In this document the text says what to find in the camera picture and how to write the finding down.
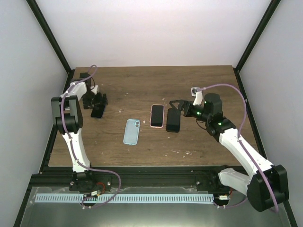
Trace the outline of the light blue phone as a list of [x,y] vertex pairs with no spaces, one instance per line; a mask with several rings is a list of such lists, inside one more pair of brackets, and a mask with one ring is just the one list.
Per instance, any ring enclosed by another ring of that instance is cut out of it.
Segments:
[[126,121],[123,143],[126,145],[136,145],[140,131],[140,120],[128,119]]

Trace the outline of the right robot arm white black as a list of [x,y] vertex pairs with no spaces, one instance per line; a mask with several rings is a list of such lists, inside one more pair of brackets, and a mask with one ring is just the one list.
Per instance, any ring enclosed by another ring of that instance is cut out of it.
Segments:
[[197,93],[196,101],[176,100],[173,107],[185,117],[193,117],[205,123],[206,131],[218,143],[228,149],[245,169],[246,174],[239,173],[231,167],[224,167],[210,179],[211,187],[217,191],[225,186],[245,195],[251,206],[259,211],[272,207],[289,199],[287,171],[282,165],[274,165],[261,156],[240,134],[239,129],[223,115],[220,96],[209,93],[202,96]]

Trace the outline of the dark blue phone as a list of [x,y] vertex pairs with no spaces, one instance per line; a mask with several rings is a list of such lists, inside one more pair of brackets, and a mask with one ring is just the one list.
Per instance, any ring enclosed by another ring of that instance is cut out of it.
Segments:
[[96,119],[101,119],[105,111],[105,105],[95,105],[91,112],[91,117]]

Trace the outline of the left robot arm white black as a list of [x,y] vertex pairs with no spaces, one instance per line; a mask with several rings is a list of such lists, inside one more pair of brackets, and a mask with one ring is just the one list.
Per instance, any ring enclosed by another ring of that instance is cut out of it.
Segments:
[[91,109],[91,117],[101,119],[108,104],[107,95],[99,92],[98,85],[89,73],[81,73],[60,96],[51,99],[53,123],[64,138],[72,160],[71,189],[92,191],[97,186],[83,139],[83,116],[80,107]]

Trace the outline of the black phone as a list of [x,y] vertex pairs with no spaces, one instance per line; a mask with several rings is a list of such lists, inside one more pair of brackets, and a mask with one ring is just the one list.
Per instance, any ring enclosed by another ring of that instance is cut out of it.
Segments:
[[180,131],[180,115],[178,115],[172,108],[168,109],[166,131],[179,133]]

